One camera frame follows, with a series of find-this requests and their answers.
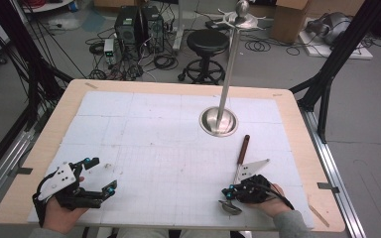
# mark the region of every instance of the wooden handle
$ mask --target wooden handle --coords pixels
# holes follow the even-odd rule
[[[240,150],[239,160],[237,165],[243,165],[244,156],[246,155],[247,145],[249,144],[250,136],[246,135],[243,139],[242,149]]]

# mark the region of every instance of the power supply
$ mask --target power supply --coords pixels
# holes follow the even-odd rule
[[[104,40],[104,57],[108,65],[116,64],[116,49],[114,39]]]

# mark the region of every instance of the metal pole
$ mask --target metal pole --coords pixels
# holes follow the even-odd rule
[[[216,129],[219,128],[219,124],[221,123],[221,120],[222,120],[224,107],[225,107],[225,101],[227,100],[227,95],[228,95],[228,88],[230,87],[230,79],[233,73],[234,62],[236,60],[237,49],[239,48],[240,30],[237,28],[234,28],[232,31],[232,34],[233,34],[233,38],[231,40],[230,57],[228,59],[227,70],[225,72],[224,85],[222,86]]]

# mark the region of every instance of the robotic hand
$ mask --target robotic hand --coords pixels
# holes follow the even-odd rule
[[[46,216],[46,205],[48,199],[55,196],[61,207],[74,210],[78,207],[100,208],[101,203],[114,195],[117,187],[117,180],[98,191],[87,191],[79,186],[79,175],[82,166],[89,170],[100,163],[98,158],[86,158],[76,164],[66,164],[58,168],[57,171],[49,174],[40,182],[37,192],[33,195],[33,203],[39,217],[39,224],[42,227]],[[42,191],[42,186],[48,179],[47,186]]]
[[[271,188],[271,183],[263,176],[256,175],[232,184],[221,191],[227,200],[236,199],[242,203],[261,203],[268,197],[278,197],[294,210],[293,205],[281,194]]]

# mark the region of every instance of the metal base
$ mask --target metal base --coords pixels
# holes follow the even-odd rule
[[[226,137],[232,135],[238,126],[236,115],[224,108],[221,121],[217,123],[219,107],[208,107],[199,117],[202,129],[211,136]]]

